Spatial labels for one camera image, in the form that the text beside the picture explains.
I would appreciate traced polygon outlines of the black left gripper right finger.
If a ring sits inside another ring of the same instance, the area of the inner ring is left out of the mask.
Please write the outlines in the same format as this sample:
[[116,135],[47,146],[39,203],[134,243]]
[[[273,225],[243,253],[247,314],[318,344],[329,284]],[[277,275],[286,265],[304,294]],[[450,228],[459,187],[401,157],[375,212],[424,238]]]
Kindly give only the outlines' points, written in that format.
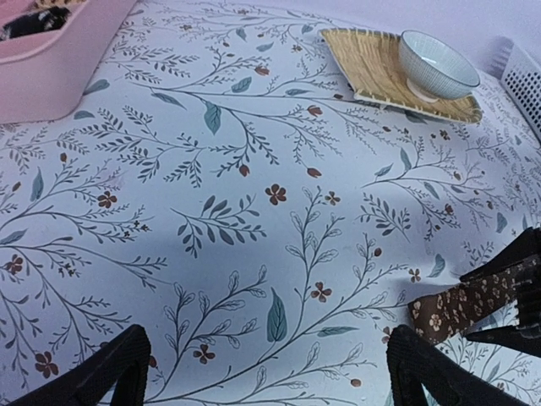
[[524,404],[455,364],[406,325],[390,335],[387,367],[395,405],[426,405],[426,393],[439,405]]

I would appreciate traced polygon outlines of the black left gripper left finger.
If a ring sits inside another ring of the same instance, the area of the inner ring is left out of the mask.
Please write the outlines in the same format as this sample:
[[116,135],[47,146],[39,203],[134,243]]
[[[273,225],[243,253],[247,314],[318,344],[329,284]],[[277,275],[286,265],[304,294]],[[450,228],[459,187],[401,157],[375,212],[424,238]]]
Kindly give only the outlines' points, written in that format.
[[13,405],[97,405],[112,389],[111,405],[141,405],[150,361],[145,329],[133,324],[85,362],[25,394]]

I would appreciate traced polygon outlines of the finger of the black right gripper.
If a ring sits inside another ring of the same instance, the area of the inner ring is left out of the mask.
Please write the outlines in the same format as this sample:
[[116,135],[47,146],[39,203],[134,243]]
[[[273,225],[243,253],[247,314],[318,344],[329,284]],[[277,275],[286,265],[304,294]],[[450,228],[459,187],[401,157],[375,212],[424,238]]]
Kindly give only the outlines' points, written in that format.
[[488,277],[513,266],[531,255],[540,253],[540,228],[527,228],[492,260],[460,277],[461,283],[469,283]]
[[525,270],[514,285],[518,325],[468,333],[471,342],[500,345],[540,357],[540,270]]

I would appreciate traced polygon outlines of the brown floral tie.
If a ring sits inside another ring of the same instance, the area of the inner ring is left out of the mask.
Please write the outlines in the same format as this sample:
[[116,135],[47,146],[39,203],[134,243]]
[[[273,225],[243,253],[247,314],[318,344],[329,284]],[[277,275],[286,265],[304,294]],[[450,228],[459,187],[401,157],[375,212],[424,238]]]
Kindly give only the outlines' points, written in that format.
[[516,301],[521,277],[539,269],[540,256],[530,255],[494,274],[417,298],[408,304],[413,330],[433,345],[442,343]]

